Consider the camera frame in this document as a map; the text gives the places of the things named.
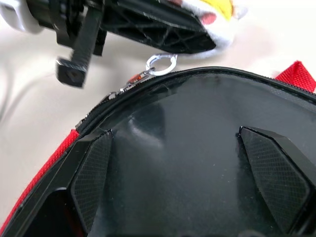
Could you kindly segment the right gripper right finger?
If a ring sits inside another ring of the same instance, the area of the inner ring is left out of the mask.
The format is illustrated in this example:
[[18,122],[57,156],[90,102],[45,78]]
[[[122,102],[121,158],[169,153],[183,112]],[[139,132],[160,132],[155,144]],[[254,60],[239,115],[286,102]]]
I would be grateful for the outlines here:
[[290,139],[239,129],[256,186],[282,232],[316,237],[316,165]]

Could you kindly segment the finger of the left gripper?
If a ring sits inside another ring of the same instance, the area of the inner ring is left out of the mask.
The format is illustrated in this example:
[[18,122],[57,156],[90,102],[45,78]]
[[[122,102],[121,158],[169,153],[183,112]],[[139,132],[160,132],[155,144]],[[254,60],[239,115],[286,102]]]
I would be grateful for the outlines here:
[[168,0],[106,0],[101,28],[168,53],[215,48],[199,19]]

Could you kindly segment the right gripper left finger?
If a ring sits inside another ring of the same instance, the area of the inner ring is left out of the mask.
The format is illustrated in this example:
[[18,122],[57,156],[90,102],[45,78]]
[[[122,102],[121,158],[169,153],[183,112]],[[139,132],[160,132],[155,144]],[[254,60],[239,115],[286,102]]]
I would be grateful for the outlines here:
[[106,181],[113,135],[72,130],[28,184],[0,237],[87,237]]

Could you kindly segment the white yellow plush keychain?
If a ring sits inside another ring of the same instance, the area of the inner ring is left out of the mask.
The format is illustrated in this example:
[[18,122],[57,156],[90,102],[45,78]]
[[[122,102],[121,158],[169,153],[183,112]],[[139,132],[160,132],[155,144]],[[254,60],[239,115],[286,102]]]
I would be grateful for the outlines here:
[[247,13],[247,8],[233,0],[167,0],[188,10],[198,18],[207,35],[215,43],[213,49],[182,56],[204,59],[223,53],[234,41],[236,23]]

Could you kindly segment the black red paddle case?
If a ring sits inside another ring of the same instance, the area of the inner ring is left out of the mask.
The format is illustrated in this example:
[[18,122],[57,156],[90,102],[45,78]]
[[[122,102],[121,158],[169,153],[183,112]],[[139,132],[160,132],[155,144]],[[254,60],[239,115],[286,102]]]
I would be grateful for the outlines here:
[[[155,77],[155,78],[149,79],[145,82],[142,82],[142,83],[132,87],[131,89],[129,89],[128,91],[126,91],[124,93],[108,95],[96,107],[94,107],[89,114],[87,114],[87,116],[78,124],[78,126],[75,130],[79,133],[80,137],[83,137],[83,136],[86,136],[90,133],[93,133],[96,130],[103,130],[103,129],[99,128],[99,124],[103,121],[104,116],[111,110],[112,105],[114,105],[116,103],[116,101],[119,98],[121,98],[123,95],[126,95],[126,94],[133,92],[136,89],[136,87],[138,87],[142,84],[147,84],[150,81],[158,82],[160,79],[169,78],[175,74],[194,73],[194,72],[198,72],[198,73],[201,73],[201,72],[216,72],[216,73],[224,72],[224,73],[229,73],[229,74],[257,75],[257,74],[253,74],[250,72],[246,72],[246,71],[242,71],[242,70],[238,70],[238,69],[232,69],[232,68],[206,67],[206,68],[195,68],[195,69],[190,69],[190,70],[185,70],[185,71],[173,72],[173,73],[170,73],[170,74],[162,76],[162,77]],[[298,86],[291,85],[288,82],[283,82],[283,81],[279,81],[276,79],[271,79],[271,80],[288,84],[290,86],[301,89],[303,91],[306,91],[306,92],[316,96],[315,94],[313,94],[313,93],[311,93],[303,88],[300,88]],[[149,235],[149,236],[144,236],[144,237],[163,237],[163,236]],[[215,236],[210,236],[210,237],[224,237],[224,236],[215,235]],[[241,235],[236,236],[236,237],[267,237],[267,236],[265,236],[263,234],[257,234],[257,233],[252,233],[252,234],[244,233],[244,234],[241,234]],[[300,236],[300,235],[298,235],[298,236],[275,236],[275,237],[314,237],[314,236],[306,236],[306,235]]]

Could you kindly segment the black table tennis paddle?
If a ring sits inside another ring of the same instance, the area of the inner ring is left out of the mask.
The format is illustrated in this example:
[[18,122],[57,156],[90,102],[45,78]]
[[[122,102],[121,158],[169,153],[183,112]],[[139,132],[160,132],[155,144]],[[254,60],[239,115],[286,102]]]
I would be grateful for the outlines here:
[[287,137],[316,165],[316,96],[288,84],[194,72],[123,95],[99,124],[113,141],[88,237],[293,236],[256,186],[242,126]]

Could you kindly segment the silver keyring with clasp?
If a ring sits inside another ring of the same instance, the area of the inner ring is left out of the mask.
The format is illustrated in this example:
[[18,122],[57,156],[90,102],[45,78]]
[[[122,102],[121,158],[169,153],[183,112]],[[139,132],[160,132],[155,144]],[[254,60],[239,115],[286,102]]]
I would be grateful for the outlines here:
[[119,89],[119,93],[124,93],[153,77],[160,77],[172,72],[177,66],[177,54],[172,53],[160,53],[152,55],[145,63],[143,71],[138,72],[132,76],[122,88]]

